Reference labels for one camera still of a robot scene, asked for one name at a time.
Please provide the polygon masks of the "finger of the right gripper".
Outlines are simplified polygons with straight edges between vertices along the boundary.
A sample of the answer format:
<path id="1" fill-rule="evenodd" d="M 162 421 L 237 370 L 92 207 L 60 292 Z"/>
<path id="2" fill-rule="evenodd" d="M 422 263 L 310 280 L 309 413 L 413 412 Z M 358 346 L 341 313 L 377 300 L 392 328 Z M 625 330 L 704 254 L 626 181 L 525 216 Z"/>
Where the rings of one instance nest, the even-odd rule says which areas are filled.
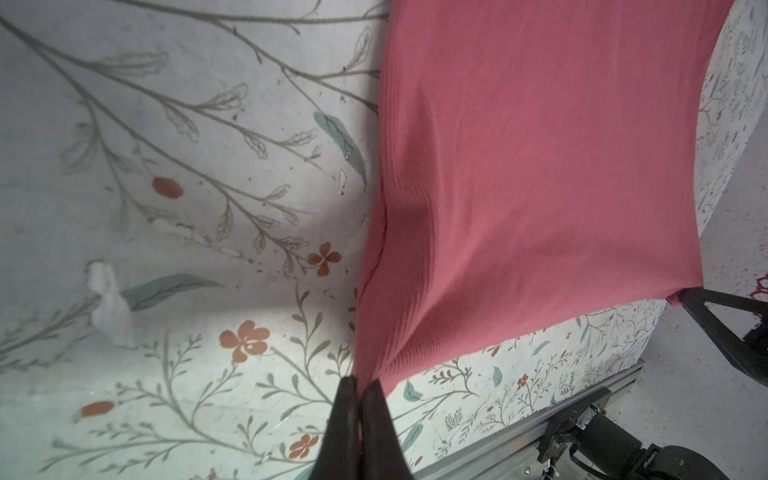
<path id="1" fill-rule="evenodd" d="M 685 289 L 677 298 L 726 360 L 738 371 L 767 386 L 767 303 L 752 298 L 708 290 Z M 737 336 L 712 311 L 715 304 L 757 314 L 760 322 L 743 337 Z"/>

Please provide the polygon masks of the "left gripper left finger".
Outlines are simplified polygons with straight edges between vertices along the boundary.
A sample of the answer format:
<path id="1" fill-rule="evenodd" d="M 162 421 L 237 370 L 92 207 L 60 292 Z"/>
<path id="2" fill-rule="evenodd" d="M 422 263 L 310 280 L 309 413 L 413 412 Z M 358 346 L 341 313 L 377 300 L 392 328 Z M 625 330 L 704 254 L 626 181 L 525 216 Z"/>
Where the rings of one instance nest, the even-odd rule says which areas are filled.
<path id="1" fill-rule="evenodd" d="M 355 480 L 360 460 L 360 407 L 356 379 L 338 385 L 325 436 L 310 480 Z"/>

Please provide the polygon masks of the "pink tank top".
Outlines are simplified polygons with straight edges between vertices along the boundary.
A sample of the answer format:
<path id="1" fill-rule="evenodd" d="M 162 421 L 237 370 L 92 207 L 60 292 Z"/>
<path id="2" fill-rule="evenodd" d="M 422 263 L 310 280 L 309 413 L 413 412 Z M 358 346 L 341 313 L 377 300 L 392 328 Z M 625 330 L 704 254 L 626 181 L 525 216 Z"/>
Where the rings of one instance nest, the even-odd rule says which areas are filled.
<path id="1" fill-rule="evenodd" d="M 699 101 L 727 1 L 396 1 L 360 390 L 703 283 Z"/>

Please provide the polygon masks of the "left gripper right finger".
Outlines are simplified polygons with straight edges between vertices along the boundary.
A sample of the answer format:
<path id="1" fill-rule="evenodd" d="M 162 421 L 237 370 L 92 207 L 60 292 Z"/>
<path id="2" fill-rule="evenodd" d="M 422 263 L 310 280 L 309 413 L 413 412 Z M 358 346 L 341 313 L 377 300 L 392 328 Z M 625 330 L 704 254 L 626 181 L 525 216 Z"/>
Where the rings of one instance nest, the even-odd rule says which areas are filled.
<path id="1" fill-rule="evenodd" d="M 397 438 L 379 380 L 363 393 L 360 403 L 361 447 L 358 478 L 413 480 Z"/>

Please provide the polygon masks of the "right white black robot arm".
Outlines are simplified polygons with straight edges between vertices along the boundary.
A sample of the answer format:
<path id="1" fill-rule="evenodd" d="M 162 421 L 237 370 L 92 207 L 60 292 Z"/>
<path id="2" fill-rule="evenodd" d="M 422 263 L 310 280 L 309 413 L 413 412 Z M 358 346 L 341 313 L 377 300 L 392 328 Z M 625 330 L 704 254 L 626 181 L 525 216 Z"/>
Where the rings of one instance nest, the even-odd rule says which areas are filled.
<path id="1" fill-rule="evenodd" d="M 676 300 L 705 332 L 728 362 L 752 380 L 767 384 L 767 303 L 704 288 L 685 289 Z M 760 323 L 740 337 L 708 306 L 715 304 L 760 317 Z M 551 479 L 557 461 L 571 461 L 596 479 L 724 479 L 710 460 L 681 446 L 660 447 L 642 442 L 610 420 L 604 406 L 612 396 L 605 387 L 553 416 L 540 438 L 537 461 Z"/>

